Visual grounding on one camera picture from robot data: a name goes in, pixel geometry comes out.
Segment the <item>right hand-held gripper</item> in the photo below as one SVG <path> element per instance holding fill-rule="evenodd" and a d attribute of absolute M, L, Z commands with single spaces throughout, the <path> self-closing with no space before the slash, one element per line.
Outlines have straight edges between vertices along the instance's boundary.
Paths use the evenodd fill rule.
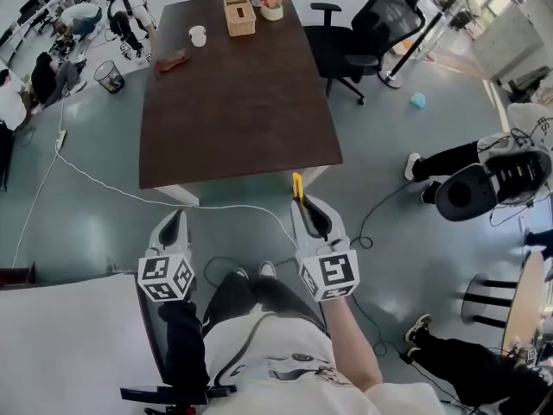
<path fill-rule="evenodd" d="M 318 303 L 352 295 L 360 283 L 359 262 L 340 214 L 312 195 L 293 199 L 290 212 L 299 277 L 309 295 Z"/>

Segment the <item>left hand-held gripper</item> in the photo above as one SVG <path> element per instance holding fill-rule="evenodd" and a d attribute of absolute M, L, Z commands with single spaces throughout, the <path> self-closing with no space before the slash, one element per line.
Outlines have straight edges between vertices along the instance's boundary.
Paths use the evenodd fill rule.
<path fill-rule="evenodd" d="M 150 234 L 149 247 L 139 259 L 137 284 L 154 303 L 183 300 L 192 290 L 195 272 L 188 244 L 188 219 L 177 209 Z"/>

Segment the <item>person's right forearm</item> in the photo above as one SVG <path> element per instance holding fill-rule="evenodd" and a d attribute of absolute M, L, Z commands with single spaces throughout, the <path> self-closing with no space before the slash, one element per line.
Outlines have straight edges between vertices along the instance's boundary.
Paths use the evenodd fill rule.
<path fill-rule="evenodd" d="M 344 297 L 323 301 L 337 369 L 361 392 L 383 383 L 377 357 Z"/>

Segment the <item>person's left forearm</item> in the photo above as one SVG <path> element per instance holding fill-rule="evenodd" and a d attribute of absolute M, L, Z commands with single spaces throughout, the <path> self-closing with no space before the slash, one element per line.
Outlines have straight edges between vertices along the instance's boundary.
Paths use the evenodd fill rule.
<path fill-rule="evenodd" d="M 195 304 L 189 299 L 166 302 L 158 315 L 166 323 L 168 344 L 163 382 L 187 392 L 205 392 L 210 379 Z"/>

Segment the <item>person's legs black trousers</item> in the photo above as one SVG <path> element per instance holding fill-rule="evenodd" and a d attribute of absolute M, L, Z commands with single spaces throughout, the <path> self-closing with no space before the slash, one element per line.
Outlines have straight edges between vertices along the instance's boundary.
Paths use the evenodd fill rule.
<path fill-rule="evenodd" d="M 300 316 L 325 331 L 311 307 L 282 282 L 269 277 L 249 279 L 233 271 L 224 277 L 207 305 L 202 335 L 221 322 L 249 315 L 258 304 L 263 312 Z"/>

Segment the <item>person's white printed shirt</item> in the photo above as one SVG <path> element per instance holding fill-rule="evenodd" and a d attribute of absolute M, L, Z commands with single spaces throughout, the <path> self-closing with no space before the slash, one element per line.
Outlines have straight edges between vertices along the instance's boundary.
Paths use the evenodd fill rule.
<path fill-rule="evenodd" d="M 330 339 L 304 319 L 241 316 L 214 326 L 204 343 L 209 377 L 237 392 L 203 415 L 447 415 L 425 383 L 361 392 L 337 369 Z"/>

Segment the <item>black box device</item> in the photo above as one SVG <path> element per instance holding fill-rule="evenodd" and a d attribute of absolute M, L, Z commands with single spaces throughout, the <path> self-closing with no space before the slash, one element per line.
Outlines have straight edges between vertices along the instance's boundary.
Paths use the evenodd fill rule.
<path fill-rule="evenodd" d="M 145 415 L 200 415 L 214 400 L 232 396 L 237 387 L 210 386 L 205 391 L 184 391 L 173 386 L 121 387 L 123 400 L 144 403 Z"/>

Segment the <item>black mesh waste basket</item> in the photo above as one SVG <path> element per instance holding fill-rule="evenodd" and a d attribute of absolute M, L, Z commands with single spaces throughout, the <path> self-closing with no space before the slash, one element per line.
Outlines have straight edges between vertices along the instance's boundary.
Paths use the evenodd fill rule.
<path fill-rule="evenodd" d="M 94 79 L 111 94 L 119 92 L 125 84 L 124 76 L 112 60 L 103 62 L 96 69 Z"/>

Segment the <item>brown leather pouch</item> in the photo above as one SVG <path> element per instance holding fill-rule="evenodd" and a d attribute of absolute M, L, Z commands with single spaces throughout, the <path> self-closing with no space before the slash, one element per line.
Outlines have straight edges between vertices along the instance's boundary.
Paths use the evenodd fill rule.
<path fill-rule="evenodd" d="M 155 64 L 155 73 L 168 73 L 175 67 L 187 63 L 189 60 L 190 55 L 188 51 L 186 49 L 179 49 L 166 57 L 158 59 Z"/>

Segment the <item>black mesh office chair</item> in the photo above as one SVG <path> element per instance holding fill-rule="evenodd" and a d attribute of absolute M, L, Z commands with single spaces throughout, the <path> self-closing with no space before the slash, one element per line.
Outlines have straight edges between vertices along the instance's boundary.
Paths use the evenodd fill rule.
<path fill-rule="evenodd" d="M 351 21 L 351 26 L 332 24 L 332 15 L 341 7 L 333 3 L 311 3 L 310 8 L 321 11 L 322 25 L 304 28 L 319 75 L 327 81 L 326 95 L 338 81 L 358 95 L 365 95 L 356 85 L 365 76 L 380 73 L 383 59 L 398 43 L 418 33 L 425 25 L 420 0 L 368 0 Z"/>

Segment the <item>wicker tissue box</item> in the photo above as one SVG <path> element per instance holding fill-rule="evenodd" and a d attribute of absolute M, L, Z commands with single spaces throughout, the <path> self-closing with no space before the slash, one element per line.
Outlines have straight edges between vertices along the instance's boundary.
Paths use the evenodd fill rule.
<path fill-rule="evenodd" d="M 256 14 L 250 0 L 223 0 L 229 36 L 251 35 L 256 32 Z"/>

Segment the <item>white pot of pink flowers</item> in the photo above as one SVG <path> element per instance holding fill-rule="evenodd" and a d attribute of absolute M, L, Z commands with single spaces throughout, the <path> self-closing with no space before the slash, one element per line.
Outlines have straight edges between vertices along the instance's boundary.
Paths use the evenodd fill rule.
<path fill-rule="evenodd" d="M 283 18 L 283 2 L 285 0 L 261 0 L 261 15 L 268 21 L 277 21 Z"/>

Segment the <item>round wooden side table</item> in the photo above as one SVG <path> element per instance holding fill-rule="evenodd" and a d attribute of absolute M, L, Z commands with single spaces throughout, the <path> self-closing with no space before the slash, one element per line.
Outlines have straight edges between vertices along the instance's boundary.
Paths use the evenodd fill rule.
<path fill-rule="evenodd" d="M 475 276 L 462 295 L 461 319 L 501 329 L 499 351 L 507 354 L 516 345 L 535 338 L 546 302 L 545 262 L 540 252 L 526 257 L 518 280 Z"/>

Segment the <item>white locker cabinet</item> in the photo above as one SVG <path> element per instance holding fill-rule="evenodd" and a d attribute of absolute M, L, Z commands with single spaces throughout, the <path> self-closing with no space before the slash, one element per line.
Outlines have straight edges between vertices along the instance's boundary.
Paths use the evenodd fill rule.
<path fill-rule="evenodd" d="M 486 75 L 501 83 L 550 66 L 542 36 L 519 7 L 507 8 L 473 41 L 471 51 Z"/>

